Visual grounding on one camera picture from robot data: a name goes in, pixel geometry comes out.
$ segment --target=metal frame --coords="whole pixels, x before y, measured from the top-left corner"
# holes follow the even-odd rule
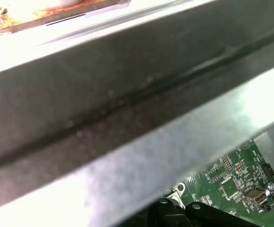
[[[180,10],[0,72],[0,206],[84,165],[0,224],[116,224],[274,122],[265,3]]]

